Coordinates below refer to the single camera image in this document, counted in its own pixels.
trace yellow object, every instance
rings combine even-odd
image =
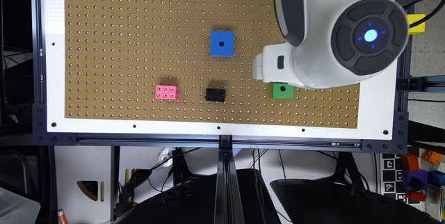
[[[422,159],[425,159],[437,165],[440,163],[440,159],[442,159],[442,154],[438,154],[433,151],[428,151],[427,153],[422,154],[421,157]]]
[[[407,16],[408,16],[408,24],[413,24],[413,23],[419,21],[420,19],[424,18],[425,14],[407,15]],[[425,32],[425,22],[410,29],[410,35],[424,33],[424,32]]]

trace black bracket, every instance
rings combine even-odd
[[[244,224],[232,136],[220,136],[214,224]]]
[[[76,145],[76,133],[47,131],[47,105],[33,104],[33,144],[34,145]]]
[[[396,90],[405,92],[445,92],[445,75],[398,78]]]
[[[408,112],[394,112],[391,140],[363,140],[362,152],[406,154],[408,142]]]

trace red object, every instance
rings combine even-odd
[[[419,159],[417,158],[417,155],[407,153],[407,154],[402,154],[400,157],[402,159],[403,169],[409,170],[409,171],[414,171],[414,170],[420,169]]]
[[[426,195],[419,193],[419,192],[415,192],[415,191],[406,191],[405,196],[406,196],[406,198],[408,198],[410,200],[417,200],[417,201],[425,201],[426,200]]]
[[[156,86],[157,99],[177,99],[179,98],[179,88],[177,86]]]

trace blue cube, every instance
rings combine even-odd
[[[210,32],[210,56],[232,57],[234,55],[234,32]]]
[[[439,171],[429,172],[428,183],[438,186],[445,185],[445,174]]]

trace purple object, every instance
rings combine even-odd
[[[415,191],[416,189],[412,188],[409,183],[412,178],[420,179],[421,182],[425,184],[422,190],[426,190],[426,184],[428,183],[428,171],[417,170],[417,171],[403,171],[403,188],[409,191]]]

